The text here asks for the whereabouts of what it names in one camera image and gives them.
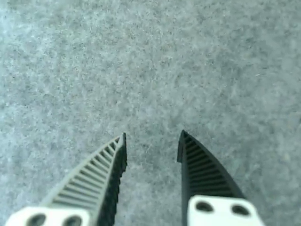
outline rubber ridge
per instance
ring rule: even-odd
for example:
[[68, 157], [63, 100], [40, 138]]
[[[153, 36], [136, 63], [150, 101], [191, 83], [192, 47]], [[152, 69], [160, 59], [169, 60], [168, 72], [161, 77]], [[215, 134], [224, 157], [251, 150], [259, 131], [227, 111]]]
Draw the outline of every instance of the rubber ridge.
[[122, 173], [127, 167], [126, 135], [111, 140], [74, 168], [42, 201], [50, 208], [89, 212], [92, 225], [112, 226]]
[[220, 162], [193, 136], [182, 131], [177, 161], [182, 163], [182, 225], [187, 225], [188, 202], [194, 195], [246, 199]]

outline carpet floor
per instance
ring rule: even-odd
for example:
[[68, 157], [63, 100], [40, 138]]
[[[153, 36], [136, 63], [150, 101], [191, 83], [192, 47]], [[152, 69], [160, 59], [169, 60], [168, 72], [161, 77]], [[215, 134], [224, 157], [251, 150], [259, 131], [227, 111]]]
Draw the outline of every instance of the carpet floor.
[[0, 225], [126, 132], [115, 225], [180, 226], [182, 129], [267, 225], [301, 225], [300, 12], [299, 0], [2, 0]]

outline white plastic mount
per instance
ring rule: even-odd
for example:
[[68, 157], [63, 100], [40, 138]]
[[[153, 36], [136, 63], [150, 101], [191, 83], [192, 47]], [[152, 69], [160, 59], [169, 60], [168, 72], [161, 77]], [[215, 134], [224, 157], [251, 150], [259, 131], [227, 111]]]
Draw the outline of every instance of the white plastic mount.
[[190, 198], [187, 226], [264, 226], [245, 199], [195, 195]]
[[10, 216], [5, 226], [91, 226], [84, 209], [25, 207]]

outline mounting hole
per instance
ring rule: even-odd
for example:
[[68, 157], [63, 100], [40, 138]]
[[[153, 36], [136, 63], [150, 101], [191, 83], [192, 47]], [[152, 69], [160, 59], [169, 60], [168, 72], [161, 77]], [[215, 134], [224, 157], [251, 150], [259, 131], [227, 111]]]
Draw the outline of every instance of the mounting hole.
[[198, 202], [196, 205], [197, 210], [203, 212], [212, 212], [213, 207], [207, 202]]
[[250, 215], [250, 212], [245, 207], [243, 207], [241, 205], [232, 206], [232, 211], [233, 211], [233, 213], [236, 213], [236, 214], [239, 214], [239, 215], [244, 215], [244, 216]]
[[45, 214], [37, 214], [32, 216], [26, 226], [42, 226], [46, 220]]
[[81, 226], [81, 218], [78, 216], [67, 218], [63, 226]]

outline black rubber pad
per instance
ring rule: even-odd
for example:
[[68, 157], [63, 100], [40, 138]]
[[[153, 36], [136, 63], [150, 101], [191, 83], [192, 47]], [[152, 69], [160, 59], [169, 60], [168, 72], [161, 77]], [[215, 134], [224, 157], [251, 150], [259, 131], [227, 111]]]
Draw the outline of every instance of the black rubber pad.
[[182, 131], [178, 162], [182, 163], [182, 219], [187, 224], [188, 201], [194, 195], [243, 198], [232, 177], [220, 162], [194, 137]]

